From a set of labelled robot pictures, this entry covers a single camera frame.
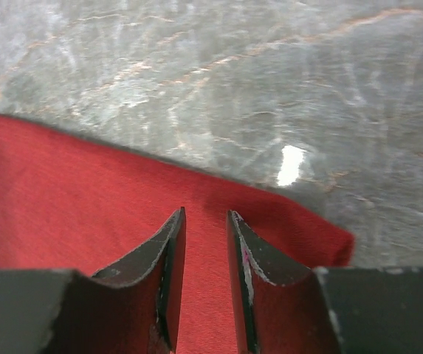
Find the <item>red fabric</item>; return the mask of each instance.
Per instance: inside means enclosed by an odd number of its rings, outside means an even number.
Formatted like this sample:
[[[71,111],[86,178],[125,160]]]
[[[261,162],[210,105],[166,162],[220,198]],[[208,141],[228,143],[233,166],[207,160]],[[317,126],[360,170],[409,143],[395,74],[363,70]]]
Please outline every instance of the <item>red fabric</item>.
[[[187,249],[177,352],[236,353],[225,216],[308,266],[344,266],[351,234],[279,195],[0,116],[0,268],[91,274],[179,207]]]

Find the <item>gray stone surface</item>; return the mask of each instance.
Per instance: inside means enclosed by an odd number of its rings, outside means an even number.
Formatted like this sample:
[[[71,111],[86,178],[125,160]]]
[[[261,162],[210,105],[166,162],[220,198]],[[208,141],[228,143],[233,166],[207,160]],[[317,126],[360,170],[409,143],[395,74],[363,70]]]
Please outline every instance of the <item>gray stone surface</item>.
[[[279,192],[423,265],[423,0],[0,0],[0,113]]]

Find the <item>red cloth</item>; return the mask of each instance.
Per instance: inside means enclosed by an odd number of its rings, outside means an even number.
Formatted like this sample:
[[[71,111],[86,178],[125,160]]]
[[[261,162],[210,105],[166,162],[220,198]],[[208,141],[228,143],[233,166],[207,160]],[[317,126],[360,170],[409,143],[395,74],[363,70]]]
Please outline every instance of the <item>red cloth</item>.
[[[91,274],[184,206],[177,352],[236,353],[225,217],[310,266],[344,266],[351,234],[279,195],[0,116],[0,268]]]

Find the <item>black object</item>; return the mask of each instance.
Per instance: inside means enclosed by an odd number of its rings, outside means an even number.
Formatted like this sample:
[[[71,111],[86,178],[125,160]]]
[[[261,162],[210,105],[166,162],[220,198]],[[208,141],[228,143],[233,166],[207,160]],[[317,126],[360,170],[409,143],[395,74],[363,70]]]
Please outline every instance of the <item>black object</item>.
[[[423,353],[423,268],[316,268],[227,215],[239,353]]]
[[[75,270],[0,271],[0,354],[175,351],[184,260],[181,208],[91,278]]]

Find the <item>scratched black edge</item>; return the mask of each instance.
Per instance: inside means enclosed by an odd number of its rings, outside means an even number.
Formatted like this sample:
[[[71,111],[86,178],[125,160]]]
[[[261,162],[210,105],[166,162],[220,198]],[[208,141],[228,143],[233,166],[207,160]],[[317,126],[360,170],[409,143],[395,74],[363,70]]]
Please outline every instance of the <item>scratched black edge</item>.
[[[231,227],[231,235],[233,236],[235,246],[235,263],[238,269],[239,284],[238,287],[241,289],[241,301],[242,310],[244,315],[244,326],[246,331],[247,349],[250,353],[256,353],[258,348],[257,336],[255,334],[254,316],[252,313],[252,303],[249,298],[249,289],[247,288],[245,275],[244,275],[244,263],[242,257],[241,233],[237,219],[242,217],[235,211],[229,210],[227,212],[227,224]]]
[[[180,210],[177,212],[178,215],[176,215],[175,223],[170,231],[170,235],[168,238],[168,244],[167,244],[167,254],[165,258],[165,267],[164,267],[164,275],[162,284],[160,287],[160,295],[159,295],[159,304],[157,306],[158,308],[158,317],[159,317],[159,326],[162,330],[162,335],[164,336],[165,342],[167,343],[168,347],[172,350],[175,350],[175,345],[173,345],[173,342],[176,342],[176,339],[171,340],[170,335],[170,326],[178,326],[178,323],[168,323],[167,318],[167,309],[168,306],[180,306],[181,304],[177,299],[171,299],[170,298],[170,292],[171,287],[173,286],[173,282],[175,279],[173,278],[173,267],[174,266],[180,266],[183,268],[183,265],[177,265],[175,264],[175,253],[177,248],[177,238],[179,236],[179,233],[182,231],[183,223],[185,221],[185,208],[181,207]]]

